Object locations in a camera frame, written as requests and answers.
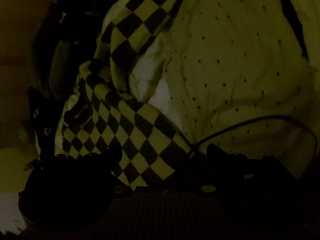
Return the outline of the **black white checkered garment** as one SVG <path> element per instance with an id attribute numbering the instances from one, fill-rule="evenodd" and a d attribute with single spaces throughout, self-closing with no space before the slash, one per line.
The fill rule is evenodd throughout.
<path id="1" fill-rule="evenodd" d="M 62 117 L 61 153 L 115 158 L 111 175 L 132 190 L 160 187 L 191 144 L 159 110 L 138 101 L 129 74 L 183 0 L 118 0 L 106 14 L 93 59 L 79 68 L 76 103 Z"/>

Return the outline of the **white polka dot garment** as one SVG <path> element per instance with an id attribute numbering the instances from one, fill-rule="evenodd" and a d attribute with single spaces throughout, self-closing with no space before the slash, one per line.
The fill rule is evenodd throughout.
<path id="1" fill-rule="evenodd" d="M 284 152 L 294 127 L 263 116 L 307 118 L 313 84 L 280 0 L 183 0 L 166 38 L 165 79 L 191 144 L 255 119 L 212 143 L 253 158 Z"/>

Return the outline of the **white bed sheet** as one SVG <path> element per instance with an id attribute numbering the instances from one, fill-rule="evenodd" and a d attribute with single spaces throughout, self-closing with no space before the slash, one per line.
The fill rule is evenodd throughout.
<path id="1" fill-rule="evenodd" d="M 155 42 L 153 42 L 153 44 L 147 49 L 147 51 L 139 58 L 132 72 L 129 74 L 129 90 L 131 94 L 138 101 L 148 103 L 153 107 L 155 107 L 157 110 L 159 110 L 181 132 L 180 116 L 172 104 L 168 83 L 165 79 L 165 74 L 164 74 L 166 67 L 172 60 L 170 55 L 171 51 L 166 44 L 166 40 L 167 40 L 166 35 L 170 31 L 173 25 L 173 22 L 176 16 L 178 15 L 180 7 L 181 5 L 178 7 L 174 18 L 172 20 L 169 20 L 164 25 L 163 30 L 159 35 L 159 38 Z M 319 110 L 319 105 L 316 103 L 317 86 L 316 86 L 316 82 L 313 80 L 313 76 L 316 74 L 317 70 L 313 68 L 310 64 L 309 64 L 309 67 L 312 70 L 311 81 L 313 84 L 313 87 L 312 87 L 313 91 L 312 91 L 312 97 L 310 100 L 310 105 L 308 108 L 308 117 L 305 119 L 299 119 L 292 115 L 279 115 L 279 114 L 263 116 L 263 120 L 282 120 L 287 122 L 288 124 L 291 124 L 294 127 L 297 135 L 295 139 L 291 141 L 287 147 L 296 143 L 298 140 L 298 128 L 295 124 L 289 122 L 289 118 L 292 118 L 293 120 L 296 120 L 296 121 L 300 121 L 303 124 L 309 124 L 312 118 L 315 116 L 316 111 Z M 74 95 L 72 95 L 69 98 L 69 100 L 66 102 L 63 115 L 65 111 L 72 108 L 73 105 L 76 103 L 76 100 L 74 99 Z M 60 126 L 55 137 L 55 153 L 56 154 L 61 154 L 61 149 L 62 149 L 63 139 L 61 134 L 61 127 L 62 127 L 63 115 L 61 116 L 61 120 L 59 124 Z M 222 133 L 227 133 L 237 128 L 250 125 L 253 123 L 255 123 L 255 119 L 246 120 L 244 122 L 235 124 L 231 127 L 225 128 L 223 131 L 216 132 L 210 135 L 209 137 L 202 139 L 200 142 L 197 142 L 195 144 L 190 143 L 191 144 L 190 150 L 192 147 L 198 147 L 201 152 L 204 152 L 208 147 L 208 145 L 214 144 L 212 143 L 212 139 L 214 139 L 215 137 L 220 136 Z"/>

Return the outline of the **dark garment strip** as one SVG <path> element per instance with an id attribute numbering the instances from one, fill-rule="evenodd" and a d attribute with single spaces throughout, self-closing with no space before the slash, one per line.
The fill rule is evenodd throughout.
<path id="1" fill-rule="evenodd" d="M 291 0 L 280 0 L 282 11 L 287 19 L 288 23 L 290 24 L 295 37 L 299 43 L 299 46 L 302 50 L 301 56 L 304 57 L 307 61 L 309 61 L 308 52 L 306 49 L 306 45 L 304 42 L 304 35 L 303 35 L 303 26 L 298 19 L 298 15 L 294 9 L 293 4 L 291 3 Z"/>

